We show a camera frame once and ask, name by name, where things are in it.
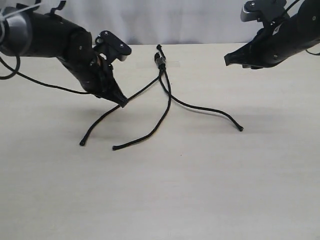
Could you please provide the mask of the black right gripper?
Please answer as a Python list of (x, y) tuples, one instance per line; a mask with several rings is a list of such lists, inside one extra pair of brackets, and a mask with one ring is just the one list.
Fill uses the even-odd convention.
[(243, 69), (272, 68), (300, 52), (300, 30), (296, 21), (284, 21), (263, 35), (224, 56), (226, 66), (242, 65)]

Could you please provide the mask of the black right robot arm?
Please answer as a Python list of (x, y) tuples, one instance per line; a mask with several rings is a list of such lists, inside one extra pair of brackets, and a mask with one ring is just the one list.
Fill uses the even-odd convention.
[(305, 0), (289, 16), (285, 0), (249, 0), (241, 10), (242, 22), (257, 21), (263, 27), (256, 36), (224, 56), (226, 66), (253, 70), (273, 68), (320, 43), (320, 2)]

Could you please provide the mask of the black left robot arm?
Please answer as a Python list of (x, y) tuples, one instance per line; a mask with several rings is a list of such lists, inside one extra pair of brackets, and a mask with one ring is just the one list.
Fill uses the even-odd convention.
[(85, 28), (56, 14), (65, 2), (48, 13), (18, 3), (0, 10), (0, 51), (6, 56), (56, 58), (83, 90), (124, 107), (128, 99), (113, 74), (113, 61), (124, 61), (131, 48), (108, 30), (96, 38)]

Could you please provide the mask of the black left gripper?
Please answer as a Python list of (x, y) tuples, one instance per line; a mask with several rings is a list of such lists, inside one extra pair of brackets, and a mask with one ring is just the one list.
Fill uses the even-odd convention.
[(115, 81), (112, 68), (105, 65), (92, 47), (85, 47), (83, 44), (72, 47), (58, 60), (86, 92), (98, 99), (116, 103), (121, 108), (127, 105), (128, 98)]

